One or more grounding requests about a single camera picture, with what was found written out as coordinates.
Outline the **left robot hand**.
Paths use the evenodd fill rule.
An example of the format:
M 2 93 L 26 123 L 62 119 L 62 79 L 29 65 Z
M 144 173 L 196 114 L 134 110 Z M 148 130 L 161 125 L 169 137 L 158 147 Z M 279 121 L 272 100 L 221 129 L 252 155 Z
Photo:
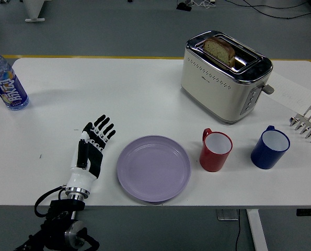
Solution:
M 103 150 L 115 135 L 114 124 L 110 118 L 101 115 L 95 122 L 84 127 L 72 160 L 71 177 L 66 185 L 67 192 L 83 191 L 89 194 L 93 182 L 101 171 Z

